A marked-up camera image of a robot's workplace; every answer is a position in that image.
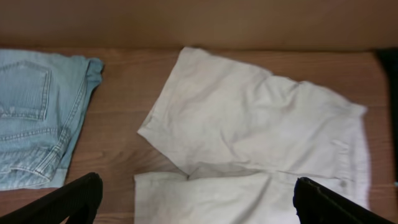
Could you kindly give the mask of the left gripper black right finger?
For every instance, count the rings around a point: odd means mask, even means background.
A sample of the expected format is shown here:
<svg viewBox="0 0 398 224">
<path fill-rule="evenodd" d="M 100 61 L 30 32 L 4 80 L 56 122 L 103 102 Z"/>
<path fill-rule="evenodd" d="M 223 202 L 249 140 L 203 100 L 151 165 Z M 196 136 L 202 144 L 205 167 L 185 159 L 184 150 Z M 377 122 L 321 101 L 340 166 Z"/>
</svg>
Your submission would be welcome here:
<svg viewBox="0 0 398 224">
<path fill-rule="evenodd" d="M 293 205 L 301 224 L 393 224 L 307 177 L 297 179 Z"/>
</svg>

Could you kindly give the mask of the beige khaki shorts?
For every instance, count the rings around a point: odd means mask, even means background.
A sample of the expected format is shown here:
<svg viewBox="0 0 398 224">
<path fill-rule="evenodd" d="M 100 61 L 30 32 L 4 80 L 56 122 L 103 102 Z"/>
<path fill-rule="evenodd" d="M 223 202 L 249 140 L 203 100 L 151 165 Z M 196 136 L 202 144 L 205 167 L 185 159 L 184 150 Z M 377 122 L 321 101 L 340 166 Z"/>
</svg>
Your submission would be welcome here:
<svg viewBox="0 0 398 224">
<path fill-rule="evenodd" d="M 368 207 L 365 107 L 325 87 L 184 48 L 138 133 L 179 173 L 135 176 L 136 223 L 298 223 L 309 177 Z"/>
</svg>

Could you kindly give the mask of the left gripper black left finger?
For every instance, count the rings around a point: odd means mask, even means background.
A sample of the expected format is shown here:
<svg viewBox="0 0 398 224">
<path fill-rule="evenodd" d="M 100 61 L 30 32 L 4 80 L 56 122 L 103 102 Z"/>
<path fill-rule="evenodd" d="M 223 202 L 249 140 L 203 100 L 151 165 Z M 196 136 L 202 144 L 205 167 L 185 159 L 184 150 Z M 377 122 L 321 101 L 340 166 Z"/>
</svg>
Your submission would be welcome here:
<svg viewBox="0 0 398 224">
<path fill-rule="evenodd" d="M 90 172 L 1 217 L 1 224 L 92 224 L 103 198 L 103 181 Z"/>
</svg>

